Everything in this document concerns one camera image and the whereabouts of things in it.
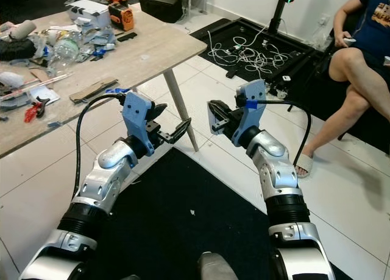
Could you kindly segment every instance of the person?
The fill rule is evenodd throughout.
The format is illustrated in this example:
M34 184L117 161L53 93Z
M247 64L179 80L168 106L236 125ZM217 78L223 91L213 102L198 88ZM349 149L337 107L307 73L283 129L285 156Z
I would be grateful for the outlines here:
M365 9L353 35L343 31L349 14ZM370 107L390 122L390 0L349 0L336 13L333 28L336 46L329 76L348 82L342 107L324 124L321 131L303 149L297 163L299 178L307 177L313 166L314 152L350 129ZM350 47L344 38L354 38Z

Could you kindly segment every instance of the bare leg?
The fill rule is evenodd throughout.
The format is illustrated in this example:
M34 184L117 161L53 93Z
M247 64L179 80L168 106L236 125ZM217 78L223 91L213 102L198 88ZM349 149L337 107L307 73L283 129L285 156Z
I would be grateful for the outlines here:
M356 91L390 122L389 88L383 78L367 66L359 49L348 48L337 52L331 61L329 74L336 81L345 81L346 77Z
M314 151L345 133L369 108L369 102L352 85L349 86L342 107L326 121L321 131L303 148L302 153L313 157ZM300 167L296 167L296 170L299 175L307 173Z

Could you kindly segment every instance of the white tile floor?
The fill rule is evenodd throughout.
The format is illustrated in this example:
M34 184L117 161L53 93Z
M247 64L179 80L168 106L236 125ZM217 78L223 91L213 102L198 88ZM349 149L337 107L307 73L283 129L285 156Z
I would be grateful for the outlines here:
M197 15L177 27L193 31L217 19L215 15ZM175 147L265 212L257 170L251 160L227 138L211 135L208 127L206 101L221 99L233 107L235 88L245 81L225 78L223 69L200 57L174 71L193 118L200 151L193 151L187 136ZM173 131L180 119L163 77L141 85L139 91L157 102L169 103L168 111L158 122L164 130ZM86 115L82 127L82 176L90 170L96 154L126 135L119 111L118 103L112 101ZM294 157L305 123L301 111L288 113L286 107L274 106L264 112L261 128L284 143ZM323 123L313 118L311 134L317 133ZM0 160L1 279L16 279L69 203L75 128L76 121L72 121ZM169 149L164 145L152 158L143 158L125 187L137 181ZM353 279L390 280L389 158L347 135L343 141L334 141L317 152L312 176L300 184L330 260Z

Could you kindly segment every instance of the table leg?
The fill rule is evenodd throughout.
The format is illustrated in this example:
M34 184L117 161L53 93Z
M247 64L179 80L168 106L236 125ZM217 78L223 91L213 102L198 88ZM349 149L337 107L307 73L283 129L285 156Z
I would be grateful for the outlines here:
M166 71L164 73L164 77L165 77L166 84L168 84L169 91L171 92L173 101L175 102L175 105L176 105L177 111L179 112L180 117L182 118L182 120L187 120L189 118L188 113L187 113L187 109L185 107L183 96L179 90L179 86L177 84L173 70L170 69L170 70ZM187 133L188 133L188 136L190 137L191 143L194 146L194 150L199 151L199 148L196 144L195 134L194 134L194 130L193 130L192 125L190 125L188 127Z

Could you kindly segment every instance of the electrical outlet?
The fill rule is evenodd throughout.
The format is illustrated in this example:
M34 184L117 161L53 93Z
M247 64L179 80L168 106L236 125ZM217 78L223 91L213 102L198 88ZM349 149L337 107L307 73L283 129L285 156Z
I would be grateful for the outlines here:
M321 18L319 19L318 21L318 24L320 26L326 26L328 24L328 22L330 21L330 16L327 15L327 14L322 14L321 15Z

